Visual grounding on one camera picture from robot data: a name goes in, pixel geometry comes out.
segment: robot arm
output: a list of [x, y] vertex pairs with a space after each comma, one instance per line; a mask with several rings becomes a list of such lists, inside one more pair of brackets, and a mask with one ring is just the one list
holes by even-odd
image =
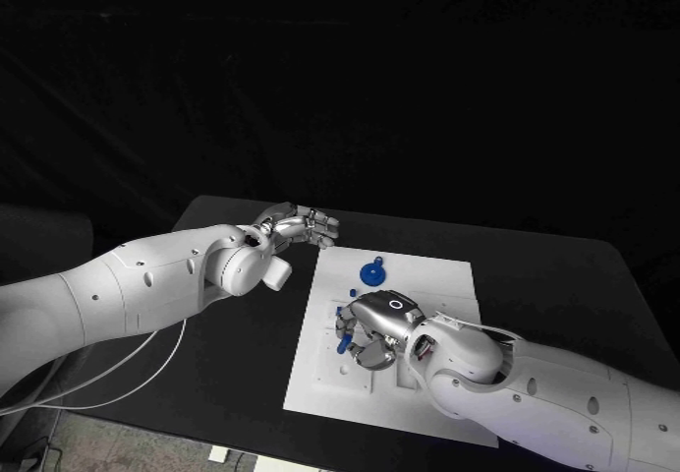
[[120, 245], [66, 272], [0, 287], [0, 397], [46, 362], [105, 339], [158, 330], [292, 272], [292, 242], [333, 246], [339, 222], [288, 203], [252, 225], [177, 231]]
[[[340, 311], [339, 337], [351, 320], [373, 336], [369, 346], [349, 349], [363, 367], [389, 367], [387, 358], [402, 352], [444, 415], [475, 421], [501, 439], [576, 469], [680, 471], [677, 392], [507, 331], [500, 330], [514, 338], [497, 342], [478, 325], [441, 312], [431, 317], [418, 312], [393, 291], [363, 295]], [[389, 352], [380, 358], [373, 346], [385, 339]]]

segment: black curtain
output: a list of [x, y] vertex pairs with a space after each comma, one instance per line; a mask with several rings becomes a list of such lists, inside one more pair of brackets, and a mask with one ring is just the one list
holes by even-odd
[[595, 238], [673, 341], [673, 4], [59, 3], [0, 2], [0, 201], [95, 255], [205, 194]]

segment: white board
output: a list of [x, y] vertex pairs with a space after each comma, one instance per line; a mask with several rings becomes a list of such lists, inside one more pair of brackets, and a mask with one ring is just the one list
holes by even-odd
[[[370, 287], [359, 272], [377, 256], [386, 279]], [[426, 316], [439, 310], [480, 323], [470, 263], [337, 246], [320, 251], [284, 409], [498, 447], [497, 436], [475, 422], [454, 420], [436, 411], [400, 358], [389, 369], [370, 372], [349, 353], [337, 354], [336, 307], [351, 302], [353, 288], [357, 295], [395, 290], [418, 303]], [[364, 345], [360, 331], [354, 342]]]

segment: blue knob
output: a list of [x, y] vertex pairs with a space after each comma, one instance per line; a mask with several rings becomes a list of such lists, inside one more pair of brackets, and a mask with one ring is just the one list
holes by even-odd
[[350, 342], [351, 342], [351, 334], [346, 334], [343, 336], [340, 344], [337, 345], [337, 353], [339, 354], [344, 354], [344, 351], [347, 350], [347, 346], [350, 345]]
[[385, 282], [386, 273], [382, 257], [376, 257], [376, 260], [362, 267], [359, 276], [362, 277], [362, 281], [372, 287], [377, 287]]

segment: black table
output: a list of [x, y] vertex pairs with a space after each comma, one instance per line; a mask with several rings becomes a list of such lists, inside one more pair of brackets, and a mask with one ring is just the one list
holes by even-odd
[[[271, 203], [199, 197], [176, 229], [249, 224]], [[680, 389], [680, 366], [614, 247], [601, 241], [349, 211], [339, 245], [470, 261], [485, 324], [569, 349], [645, 381]], [[284, 290], [264, 284], [187, 321], [176, 358], [148, 386], [84, 414], [197, 441], [341, 471], [572, 470], [501, 441], [500, 448], [285, 411], [318, 250], [294, 245]], [[137, 386], [173, 348], [164, 329], [143, 354], [66, 403], [102, 402]], [[102, 342], [75, 382], [102, 372], [143, 337]]]

